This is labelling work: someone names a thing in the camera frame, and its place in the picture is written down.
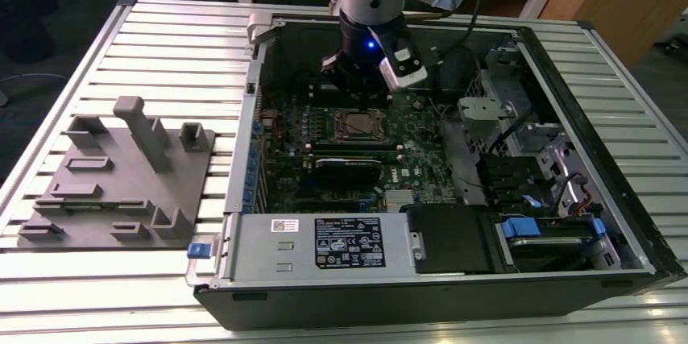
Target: colored wire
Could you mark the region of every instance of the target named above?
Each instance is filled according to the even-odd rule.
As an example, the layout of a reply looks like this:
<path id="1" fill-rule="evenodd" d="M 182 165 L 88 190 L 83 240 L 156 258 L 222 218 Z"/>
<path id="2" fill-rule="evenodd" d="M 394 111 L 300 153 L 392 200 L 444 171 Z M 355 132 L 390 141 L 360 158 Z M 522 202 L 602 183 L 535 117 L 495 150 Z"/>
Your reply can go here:
<path id="1" fill-rule="evenodd" d="M 438 105 L 435 105 L 435 102 L 432 101 L 432 98 L 428 98 L 428 101 L 430 101 L 430 105 L 432 106 L 432 109 L 435 109 L 435 112 L 438 113 L 438 115 L 440 116 L 442 118 L 442 112 L 440 110 L 438 109 Z"/>
<path id="2" fill-rule="evenodd" d="M 471 55 L 471 58 L 474 59 L 475 78 L 476 78 L 478 86 L 480 88 L 483 88 L 483 72 L 482 72 L 483 67 L 480 66 L 480 58 L 478 57 L 478 55 L 475 54 L 475 51 L 471 50 L 468 46 L 460 46 L 459 49 L 464 50 Z"/>
<path id="3" fill-rule="evenodd" d="M 587 207 L 588 205 L 591 205 L 591 203 L 592 203 L 592 193 L 591 193 L 591 191 L 588 191 L 588 190 L 587 190 L 587 188 L 586 188 L 586 185 L 584 185 L 584 184 L 582 184 L 582 185 L 580 185 L 580 191 L 583 191 L 583 193 L 586 194 L 586 201 L 583 202 L 583 204 L 579 206 L 579 208 L 578 208 L 578 209 L 576 209 L 576 211 L 575 211 L 575 214 L 576 214 L 576 216 L 578 216 L 578 217 L 579 217 L 580 215 L 583 215 L 583 212 L 584 212 L 584 210 L 586 210 L 586 207 Z"/>

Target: blue connector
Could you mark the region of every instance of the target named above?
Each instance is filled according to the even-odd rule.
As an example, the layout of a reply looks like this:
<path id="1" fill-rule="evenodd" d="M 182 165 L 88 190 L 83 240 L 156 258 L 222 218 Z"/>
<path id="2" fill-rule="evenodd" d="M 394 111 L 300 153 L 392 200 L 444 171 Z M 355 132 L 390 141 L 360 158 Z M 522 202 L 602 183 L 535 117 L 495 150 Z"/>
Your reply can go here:
<path id="1" fill-rule="evenodd" d="M 210 259 L 212 245 L 210 243 L 190 243 L 186 249 L 186 257 L 188 259 Z"/>
<path id="2" fill-rule="evenodd" d="M 535 218 L 510 218 L 503 222 L 504 237 L 538 237 L 542 235 Z"/>
<path id="3" fill-rule="evenodd" d="M 592 220 L 592 227 L 595 228 L 595 232 L 598 233 L 598 237 L 602 237 L 607 233 L 607 227 L 604 226 L 603 220 L 595 218 Z"/>
<path id="4" fill-rule="evenodd" d="M 530 205 L 532 205 L 536 209 L 542 208 L 542 203 L 531 195 L 522 195 L 522 197 L 528 201 Z"/>

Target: power supply label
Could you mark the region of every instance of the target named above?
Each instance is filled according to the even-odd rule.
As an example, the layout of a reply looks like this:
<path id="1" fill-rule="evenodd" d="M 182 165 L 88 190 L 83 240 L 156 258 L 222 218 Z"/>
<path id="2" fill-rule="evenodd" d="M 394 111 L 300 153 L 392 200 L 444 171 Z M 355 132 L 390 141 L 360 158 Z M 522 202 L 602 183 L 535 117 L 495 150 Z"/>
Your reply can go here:
<path id="1" fill-rule="evenodd" d="M 315 219 L 315 264 L 320 269 L 384 267 L 380 218 Z"/>

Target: slotted metal surface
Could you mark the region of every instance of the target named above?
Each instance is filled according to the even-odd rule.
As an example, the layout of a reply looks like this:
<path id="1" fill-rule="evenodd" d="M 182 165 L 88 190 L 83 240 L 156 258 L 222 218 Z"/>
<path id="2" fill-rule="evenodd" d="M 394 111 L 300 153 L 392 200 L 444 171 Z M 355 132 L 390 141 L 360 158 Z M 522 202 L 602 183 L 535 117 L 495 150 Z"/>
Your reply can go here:
<path id="1" fill-rule="evenodd" d="M 147 114 L 167 127 L 194 119 L 219 133 L 203 189 L 196 232 L 219 231 L 248 56 L 247 17 L 256 10 L 323 14 L 314 7 L 139 0 L 120 6 L 75 76 L 74 95 L 56 110 L 55 128 L 20 161 L 19 179 L 3 194 L 0 217 L 0 342 L 667 342 L 688 337 L 688 281 L 626 296 L 567 317 L 460 324 L 402 325 L 315 331 L 223 330 L 186 286 L 184 251 L 14 253 L 16 232 L 31 216 L 70 148 L 60 131 L 74 114 L 103 114 L 108 126 L 119 95 L 147 99 Z M 456 17 L 456 21 L 468 19 Z M 532 27 L 580 105 L 618 160 L 675 253 L 688 267 L 688 159 L 686 142 L 624 69 L 575 23 L 486 18 Z M 203 261 L 200 274 L 214 262 Z"/>

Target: metal bracket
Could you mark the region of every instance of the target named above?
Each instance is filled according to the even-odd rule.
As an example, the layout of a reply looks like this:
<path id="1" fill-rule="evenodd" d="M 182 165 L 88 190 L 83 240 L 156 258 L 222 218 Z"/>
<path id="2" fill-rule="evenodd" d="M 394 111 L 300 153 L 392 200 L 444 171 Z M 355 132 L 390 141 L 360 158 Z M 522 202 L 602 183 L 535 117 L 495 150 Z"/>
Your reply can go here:
<path id="1" fill-rule="evenodd" d="M 414 255 L 414 261 L 422 261 L 426 259 L 426 249 L 423 248 L 423 234 L 410 233 L 408 239 L 411 240 L 411 254 Z"/>
<path id="2" fill-rule="evenodd" d="M 459 112 L 471 137 L 475 139 L 488 139 L 495 133 L 499 120 L 508 116 L 502 103 L 488 97 L 462 98 Z"/>
<path id="3" fill-rule="evenodd" d="M 118 0 L 118 6 L 134 6 L 139 0 Z"/>
<path id="4" fill-rule="evenodd" d="M 518 134 L 522 152 L 540 152 L 560 132 L 563 128 L 559 124 L 535 122 L 524 125 Z"/>
<path id="5" fill-rule="evenodd" d="M 190 264 L 186 270 L 186 283 L 191 287 L 196 285 L 207 284 L 214 278 L 212 273 L 203 273 L 206 265 L 216 265 L 219 259 L 219 233 L 196 235 L 192 243 L 210 243 L 211 244 L 211 259 L 190 259 Z"/>
<path id="6" fill-rule="evenodd" d="M 272 36 L 270 34 L 275 27 L 272 21 L 271 12 L 254 12 L 251 14 L 247 25 L 248 42 L 251 44 L 260 44 Z"/>

